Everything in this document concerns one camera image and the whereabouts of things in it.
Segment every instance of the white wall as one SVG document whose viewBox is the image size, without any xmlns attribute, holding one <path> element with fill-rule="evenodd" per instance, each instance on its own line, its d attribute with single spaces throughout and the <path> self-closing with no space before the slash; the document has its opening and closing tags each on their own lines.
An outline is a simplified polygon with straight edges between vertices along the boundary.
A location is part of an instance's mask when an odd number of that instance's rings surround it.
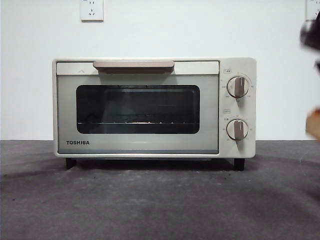
<svg viewBox="0 0 320 240">
<path fill-rule="evenodd" d="M 51 140 L 51 61 L 66 57 L 257 59 L 258 140 L 301 140 L 320 103 L 316 53 L 301 49 L 304 0 L 104 0 L 81 23 L 79 0 L 1 1 L 1 139 Z"/>
</svg>

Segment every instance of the toshiba logo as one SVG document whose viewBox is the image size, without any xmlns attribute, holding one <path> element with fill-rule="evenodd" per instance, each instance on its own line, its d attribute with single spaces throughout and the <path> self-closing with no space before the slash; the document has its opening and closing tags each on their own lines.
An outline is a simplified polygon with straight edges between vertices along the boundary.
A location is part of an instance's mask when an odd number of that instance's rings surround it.
<svg viewBox="0 0 320 240">
<path fill-rule="evenodd" d="M 66 141 L 67 145 L 90 145 L 89 141 Z"/>
</svg>

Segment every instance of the toaster oven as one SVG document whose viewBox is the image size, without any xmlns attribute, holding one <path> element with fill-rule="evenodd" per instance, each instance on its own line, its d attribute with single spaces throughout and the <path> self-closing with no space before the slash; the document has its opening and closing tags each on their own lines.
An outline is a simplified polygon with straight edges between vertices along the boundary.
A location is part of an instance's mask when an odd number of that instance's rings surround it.
<svg viewBox="0 0 320 240">
<path fill-rule="evenodd" d="M 256 152 L 256 61 L 56 59 L 54 153 L 66 158 L 233 158 Z"/>
</svg>

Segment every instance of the blurry object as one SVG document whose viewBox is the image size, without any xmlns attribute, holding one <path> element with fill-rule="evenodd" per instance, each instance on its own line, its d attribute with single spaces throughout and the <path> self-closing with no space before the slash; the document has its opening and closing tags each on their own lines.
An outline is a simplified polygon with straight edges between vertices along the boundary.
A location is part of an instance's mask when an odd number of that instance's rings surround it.
<svg viewBox="0 0 320 240">
<path fill-rule="evenodd" d="M 313 111 L 306 119 L 305 131 L 320 141 L 320 109 Z"/>
<path fill-rule="evenodd" d="M 319 72 L 320 72 L 320 60 L 316 61 L 315 65 L 317 66 Z"/>
<path fill-rule="evenodd" d="M 320 12 L 315 20 L 307 20 L 300 31 L 300 41 L 303 45 L 320 50 Z"/>
</svg>

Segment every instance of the electrical socket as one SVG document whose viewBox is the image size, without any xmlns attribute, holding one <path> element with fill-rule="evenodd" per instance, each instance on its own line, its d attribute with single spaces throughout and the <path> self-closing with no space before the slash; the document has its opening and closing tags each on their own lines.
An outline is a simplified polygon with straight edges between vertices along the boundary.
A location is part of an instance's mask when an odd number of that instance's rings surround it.
<svg viewBox="0 0 320 240">
<path fill-rule="evenodd" d="M 320 0 L 306 0 L 306 19 L 316 19 L 320 11 Z"/>
<path fill-rule="evenodd" d="M 104 0 L 80 0 L 81 21 L 103 21 Z"/>
</svg>

